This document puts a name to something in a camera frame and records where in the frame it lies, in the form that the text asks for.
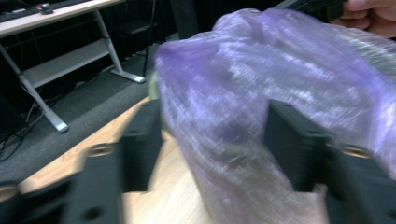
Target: metal desk leg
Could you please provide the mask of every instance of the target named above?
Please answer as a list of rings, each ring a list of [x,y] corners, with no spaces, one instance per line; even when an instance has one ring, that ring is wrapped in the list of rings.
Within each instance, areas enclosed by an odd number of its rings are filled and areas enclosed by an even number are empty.
[[[69,129],[67,124],[65,124],[43,101],[41,96],[38,94],[38,92],[35,90],[35,88],[32,86],[32,84],[29,82],[28,79],[23,75],[23,72],[20,70],[20,68],[14,63],[14,61],[11,59],[11,57],[8,55],[7,51],[3,48],[3,46],[0,44],[0,52],[1,54],[6,58],[6,61],[9,63],[9,65],[12,67],[14,70],[15,74],[17,74],[18,78],[20,79],[21,83],[25,88],[28,90],[29,94],[35,98],[35,101],[38,103],[38,105],[41,107],[43,110],[44,116],[49,120],[49,122],[58,130],[60,133],[65,133]]]
[[[96,20],[98,22],[100,31],[102,33],[102,37],[106,41],[106,47],[110,54],[111,60],[113,61],[114,66],[115,66],[115,69],[111,70],[111,72],[115,75],[131,79],[132,81],[135,81],[137,83],[145,82],[146,81],[145,78],[139,77],[139,76],[131,74],[131,73],[127,73],[122,70],[119,57],[117,56],[117,53],[114,50],[113,43],[111,42],[110,36],[108,35],[105,23],[103,22],[103,19],[102,19],[102,16],[100,15],[99,10],[95,10],[93,13],[94,13]]]

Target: gray carpet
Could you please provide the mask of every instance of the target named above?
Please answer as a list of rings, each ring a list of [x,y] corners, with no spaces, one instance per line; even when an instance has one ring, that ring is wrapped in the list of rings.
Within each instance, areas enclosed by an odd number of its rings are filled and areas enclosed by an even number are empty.
[[[151,57],[156,47],[152,48]],[[143,57],[133,57],[122,67],[127,72],[141,74],[142,64]],[[21,182],[145,98],[152,71],[151,59],[148,81],[138,84],[107,70],[61,98],[52,109],[68,124],[69,131],[58,133],[46,118],[41,119],[15,153],[0,162],[0,181]],[[11,153],[14,147],[7,147],[3,155]]]

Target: keyboard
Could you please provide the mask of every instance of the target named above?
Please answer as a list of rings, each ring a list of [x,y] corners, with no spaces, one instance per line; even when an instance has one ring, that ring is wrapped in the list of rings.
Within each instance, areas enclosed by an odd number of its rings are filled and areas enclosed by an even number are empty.
[[[58,2],[58,3],[52,3],[49,5],[49,7],[51,7],[52,9],[59,9],[59,8],[63,8],[63,7],[71,7],[73,5],[77,5],[83,2],[88,2],[91,0],[65,0],[62,2]],[[36,8],[36,7],[32,7],[32,8],[26,8],[25,10],[21,10],[18,12],[9,12],[9,13],[3,13],[0,15],[0,22],[4,22],[4,21],[12,21],[12,20],[16,20],[22,17],[27,17],[30,15],[34,15],[34,14],[38,14],[40,13],[41,9]]]

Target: purple plastic bag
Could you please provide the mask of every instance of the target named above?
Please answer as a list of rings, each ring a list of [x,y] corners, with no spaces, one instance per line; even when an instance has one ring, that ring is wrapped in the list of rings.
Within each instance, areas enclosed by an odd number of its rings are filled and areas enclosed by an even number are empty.
[[[343,32],[291,10],[243,9],[159,48],[163,113],[216,223],[326,222],[322,194],[293,192],[262,145],[269,98],[394,174],[395,84]]]

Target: finger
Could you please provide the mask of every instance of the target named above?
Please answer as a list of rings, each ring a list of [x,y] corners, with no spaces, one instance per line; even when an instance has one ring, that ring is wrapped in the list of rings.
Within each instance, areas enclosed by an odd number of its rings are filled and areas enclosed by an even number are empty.
[[[332,24],[342,25],[349,28],[367,29],[370,26],[370,20],[368,18],[363,18],[360,20],[346,20],[337,19],[332,21]]]
[[[388,21],[380,17],[375,17],[368,31],[386,38],[396,37],[396,21]]]
[[[349,11],[344,7],[342,19],[363,19],[367,17],[369,10]]]
[[[370,9],[373,7],[393,7],[396,6],[396,0],[348,0],[345,6],[346,9],[351,11]]]
[[[393,7],[374,8],[375,14],[388,21],[396,21],[396,5]]]

